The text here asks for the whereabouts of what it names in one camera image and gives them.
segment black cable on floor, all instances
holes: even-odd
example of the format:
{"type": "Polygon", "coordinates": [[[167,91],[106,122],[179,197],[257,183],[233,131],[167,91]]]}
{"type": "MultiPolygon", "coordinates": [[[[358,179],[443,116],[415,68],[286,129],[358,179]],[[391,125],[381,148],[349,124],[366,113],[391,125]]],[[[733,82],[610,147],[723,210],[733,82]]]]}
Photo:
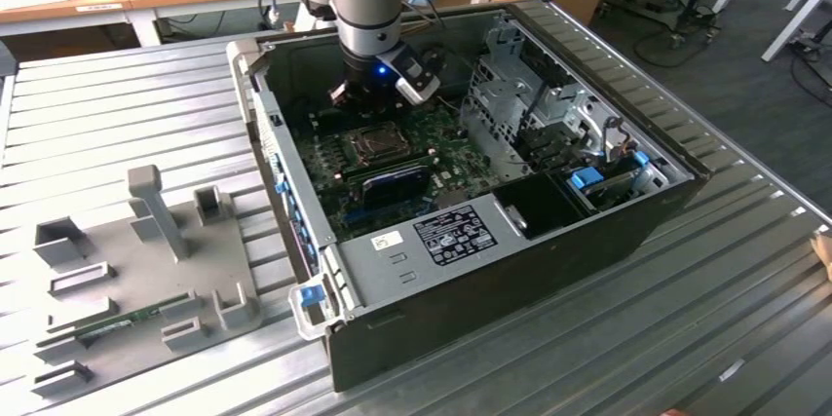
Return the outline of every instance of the black cable on floor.
{"type": "Polygon", "coordinates": [[[797,85],[798,88],[803,90],[805,94],[813,97],[814,100],[819,104],[832,108],[832,104],[825,100],[825,98],[815,95],[814,92],[807,88],[807,86],[803,85],[803,83],[801,82],[801,79],[797,76],[797,69],[794,65],[797,64],[797,61],[799,60],[803,63],[803,66],[807,66],[806,59],[795,51],[791,51],[791,53],[794,54],[794,56],[791,57],[791,65],[789,66],[789,73],[791,74],[791,81],[794,82],[794,85],[797,85]]]}
{"type": "Polygon", "coordinates": [[[673,63],[659,63],[659,62],[655,62],[654,60],[646,58],[643,56],[643,54],[641,54],[641,51],[638,50],[638,48],[647,40],[650,40],[651,38],[657,37],[662,33],[663,33],[663,29],[659,29],[658,31],[655,31],[654,33],[650,33],[649,35],[642,37],[638,41],[635,41],[633,43],[633,54],[643,62],[646,62],[649,65],[653,65],[655,67],[659,67],[659,68],[677,68],[677,67],[681,67],[685,63],[687,63],[693,59],[693,57],[695,57],[698,54],[701,54],[703,52],[703,50],[706,49],[706,44],[702,45],[698,49],[695,49],[689,55],[682,57],[681,60],[678,60],[678,61],[675,61],[673,63]]]}

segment metal table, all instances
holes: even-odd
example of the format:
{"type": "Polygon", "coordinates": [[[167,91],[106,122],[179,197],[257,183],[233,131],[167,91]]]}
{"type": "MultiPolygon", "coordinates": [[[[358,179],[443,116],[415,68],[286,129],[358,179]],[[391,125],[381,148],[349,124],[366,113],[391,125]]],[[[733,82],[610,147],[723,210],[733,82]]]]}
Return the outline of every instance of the metal table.
{"type": "MultiPolygon", "coordinates": [[[[366,385],[334,394],[302,341],[291,283],[241,122],[222,41],[30,62],[2,93],[0,234],[53,210],[78,224],[129,215],[111,173],[147,158],[174,200],[233,193],[265,304],[258,330],[103,390],[57,414],[809,414],[832,409],[832,284],[807,238],[827,217],[554,7],[550,33],[714,169],[685,211],[629,259],[366,385]]],[[[27,411],[35,262],[0,259],[0,401],[27,411]]]]}

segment gray carpet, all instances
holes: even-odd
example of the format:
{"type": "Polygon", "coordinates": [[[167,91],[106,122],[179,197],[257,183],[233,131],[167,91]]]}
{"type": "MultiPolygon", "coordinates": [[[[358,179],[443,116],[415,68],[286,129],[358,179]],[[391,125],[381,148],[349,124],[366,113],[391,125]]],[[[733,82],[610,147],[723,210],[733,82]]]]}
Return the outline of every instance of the gray carpet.
{"type": "MultiPolygon", "coordinates": [[[[702,0],[706,6],[714,0],[702,0]]],[[[643,63],[633,43],[657,31],[655,23],[611,11],[591,28],[658,82],[705,116],[797,189],[832,211],[832,108],[818,103],[791,80],[791,55],[783,50],[765,63],[758,58],[790,14],[787,0],[733,0],[719,16],[722,30],[706,49],[678,68],[643,63]]],[[[832,15],[815,11],[805,26],[815,29],[832,15]]],[[[702,47],[701,36],[681,51],[667,40],[647,41],[639,51],[666,63],[702,47]]],[[[825,58],[832,63],[832,52],[825,58]]],[[[795,72],[817,95],[829,92],[801,63],[795,72]]]]}

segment black plastic part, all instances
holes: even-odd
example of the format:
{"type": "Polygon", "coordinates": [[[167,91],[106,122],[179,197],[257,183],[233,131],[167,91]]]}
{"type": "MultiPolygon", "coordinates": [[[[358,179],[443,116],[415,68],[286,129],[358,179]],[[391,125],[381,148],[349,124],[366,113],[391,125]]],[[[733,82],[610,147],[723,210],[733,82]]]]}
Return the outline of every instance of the black plastic part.
{"type": "Polygon", "coordinates": [[[533,174],[495,187],[493,195],[502,208],[513,207],[525,227],[517,226],[526,239],[562,228],[590,215],[569,188],[546,174],[533,174]]]}
{"type": "Polygon", "coordinates": [[[397,99],[394,82],[397,75],[385,67],[386,73],[378,73],[383,66],[374,57],[361,57],[349,49],[342,50],[343,93],[333,105],[358,114],[383,114],[393,109],[397,99]]]}

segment blue latch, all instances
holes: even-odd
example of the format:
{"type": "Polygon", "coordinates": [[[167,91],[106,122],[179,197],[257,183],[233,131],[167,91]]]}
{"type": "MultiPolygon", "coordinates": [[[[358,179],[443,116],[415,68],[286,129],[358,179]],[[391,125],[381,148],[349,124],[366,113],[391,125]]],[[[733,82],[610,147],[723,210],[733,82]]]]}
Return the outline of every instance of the blue latch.
{"type": "Polygon", "coordinates": [[[635,163],[638,163],[638,166],[641,167],[643,167],[646,163],[650,162],[650,157],[643,151],[637,151],[634,158],[635,158],[635,163]]]}
{"type": "Polygon", "coordinates": [[[602,181],[602,175],[594,168],[582,168],[581,170],[575,170],[571,172],[571,183],[577,189],[582,189],[593,184],[597,184],[602,181]]]}
{"type": "Polygon", "coordinates": [[[323,293],[323,287],[318,284],[299,289],[299,307],[313,306],[323,299],[326,299],[326,294],[323,293]]]}

